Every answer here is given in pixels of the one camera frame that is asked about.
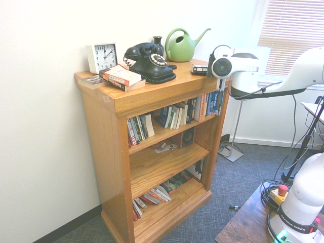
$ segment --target white wall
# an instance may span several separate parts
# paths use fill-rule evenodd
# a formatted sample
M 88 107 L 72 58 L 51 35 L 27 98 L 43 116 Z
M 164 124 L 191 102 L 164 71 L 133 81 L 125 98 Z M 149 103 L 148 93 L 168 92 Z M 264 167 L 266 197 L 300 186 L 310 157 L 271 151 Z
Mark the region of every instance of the white wall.
M 244 45 L 257 0 L 1 1 L 0 242 L 33 242 L 100 204 L 75 72 L 85 44 L 128 47 L 174 28 L 196 39 L 195 58 Z
M 317 97 L 322 95 L 323 89 L 318 88 L 306 89 L 305 92 L 295 95 L 297 107 L 294 144 L 303 137 L 308 129 L 307 126 L 310 126 L 312 122 L 312 116 L 309 115 L 307 126 L 305 125 L 308 111 L 301 105 L 301 102 L 314 103 Z M 232 109 L 226 114 L 225 122 L 227 121 L 228 124 L 224 127 L 223 134 L 231 134 L 233 137 L 239 102 L 233 98 L 230 102 Z M 290 147 L 294 136 L 294 106 L 294 99 L 291 95 L 244 101 L 235 142 Z M 317 134 L 314 137 L 314 144 L 314 149 L 320 149 L 323 144 Z

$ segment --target floor lamp base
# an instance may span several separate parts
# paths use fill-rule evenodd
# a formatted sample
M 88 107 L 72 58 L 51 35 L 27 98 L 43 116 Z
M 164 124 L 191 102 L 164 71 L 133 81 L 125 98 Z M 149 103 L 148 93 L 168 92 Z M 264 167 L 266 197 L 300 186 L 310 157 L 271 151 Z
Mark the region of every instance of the floor lamp base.
M 218 152 L 224 158 L 228 159 L 231 162 L 235 162 L 237 159 L 241 158 L 243 154 L 234 148 L 231 149 L 229 145 L 226 145 L 222 151 Z

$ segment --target clock hands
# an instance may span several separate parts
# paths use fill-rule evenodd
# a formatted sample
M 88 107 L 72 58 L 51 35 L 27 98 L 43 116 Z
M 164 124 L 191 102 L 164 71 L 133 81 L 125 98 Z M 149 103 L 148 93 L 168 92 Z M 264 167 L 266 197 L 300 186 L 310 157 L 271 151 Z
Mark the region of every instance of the clock hands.
M 103 58 L 105 58 L 105 59 L 106 59 L 106 58 L 107 58 L 107 57 L 109 56 L 109 54 L 110 54 L 110 53 L 112 53 L 112 51 L 113 51 L 113 50 L 111 50 L 111 52 L 109 52 L 109 53 L 108 53 L 108 54 L 106 55 L 106 49 L 104 49 L 104 51 L 103 51 L 103 52 L 104 52 L 105 56 L 104 56 Z

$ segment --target red button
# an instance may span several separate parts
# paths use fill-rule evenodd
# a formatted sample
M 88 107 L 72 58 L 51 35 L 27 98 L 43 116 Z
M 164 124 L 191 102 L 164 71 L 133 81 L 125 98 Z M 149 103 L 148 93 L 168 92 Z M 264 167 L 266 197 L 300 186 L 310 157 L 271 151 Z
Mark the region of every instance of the red button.
M 279 186 L 279 190 L 278 190 L 279 195 L 285 196 L 286 193 L 287 193 L 287 191 L 288 191 L 288 187 L 287 186 L 285 186 L 285 185 L 280 185 Z

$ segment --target metal stand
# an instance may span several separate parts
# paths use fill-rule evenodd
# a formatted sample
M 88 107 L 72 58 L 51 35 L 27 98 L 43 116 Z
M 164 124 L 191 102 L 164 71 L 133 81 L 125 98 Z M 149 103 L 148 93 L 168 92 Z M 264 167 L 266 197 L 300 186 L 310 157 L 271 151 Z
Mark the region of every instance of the metal stand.
M 236 127 L 235 127 L 234 136 L 233 136 L 233 140 L 232 140 L 232 145 L 231 145 L 231 147 L 225 146 L 224 149 L 219 152 L 220 155 L 227 158 L 231 162 L 235 162 L 237 159 L 239 159 L 243 156 L 243 154 L 241 152 L 239 152 L 233 148 L 235 135 L 236 135 L 236 131 L 237 131 L 237 126 L 238 126 L 238 121 L 239 121 L 239 117 L 241 115 L 242 104 L 243 104 L 243 101 L 241 101 L 241 104 L 239 106 L 238 117 L 237 117 Z
M 309 140 L 310 140 L 310 138 L 311 138 L 311 135 L 312 135 L 312 133 L 313 133 L 313 131 L 314 131 L 314 128 L 316 127 L 316 124 L 317 124 L 317 122 L 318 122 L 318 120 L 319 120 L 319 117 L 320 117 L 320 115 L 322 114 L 323 110 L 324 110 L 324 105 L 321 106 L 321 108 L 320 108 L 318 114 L 315 114 L 315 115 L 314 115 L 314 116 L 315 116 L 315 120 L 313 121 L 312 126 L 310 127 L 310 129 L 309 129 L 309 131 L 308 131 L 306 137 L 304 138 L 304 140 L 303 140 L 303 142 L 302 142 L 302 145 L 301 145 L 301 147 L 300 147 L 300 149 L 299 149 L 299 151 L 298 151 L 298 154 L 297 154 L 297 156 L 296 156 L 294 162 L 292 163 L 293 166 L 289 169 L 289 171 L 288 171 L 288 173 L 287 173 L 286 176 L 285 176 L 284 173 L 281 175 L 281 179 L 282 179 L 284 182 L 287 183 L 289 179 L 293 179 L 293 177 L 291 177 L 292 172 L 294 171 L 294 168 L 296 167 L 296 165 L 297 165 L 297 161 L 299 160 L 300 156 L 303 154 L 304 149 L 307 148 L 308 142 L 309 142 Z

